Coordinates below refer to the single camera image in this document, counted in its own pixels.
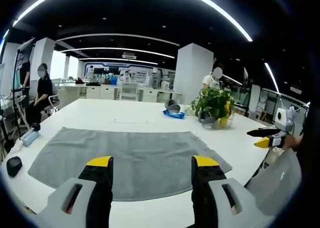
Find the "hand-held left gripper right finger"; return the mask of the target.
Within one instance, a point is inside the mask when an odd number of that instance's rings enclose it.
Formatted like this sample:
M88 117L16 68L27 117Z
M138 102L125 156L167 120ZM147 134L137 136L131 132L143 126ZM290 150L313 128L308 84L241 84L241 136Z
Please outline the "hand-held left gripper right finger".
M191 184L193 227L268 227L275 218L263 214L255 197L209 157L191 158Z

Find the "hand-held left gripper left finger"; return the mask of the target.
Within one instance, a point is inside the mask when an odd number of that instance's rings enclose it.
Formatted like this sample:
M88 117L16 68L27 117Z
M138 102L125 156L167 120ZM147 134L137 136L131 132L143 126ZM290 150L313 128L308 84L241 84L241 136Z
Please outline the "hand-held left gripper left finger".
M114 158L89 161L78 178L70 178L47 199L34 219L37 227L109 227L113 200Z

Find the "person's right hand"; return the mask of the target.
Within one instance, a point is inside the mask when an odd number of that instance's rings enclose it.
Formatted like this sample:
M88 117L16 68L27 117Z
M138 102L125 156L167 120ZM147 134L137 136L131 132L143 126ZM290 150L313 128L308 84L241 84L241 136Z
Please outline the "person's right hand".
M284 139L282 149L287 150L291 148L293 151L298 151L302 138L303 138L303 135L300 135L299 137L293 137L291 135L287 135Z

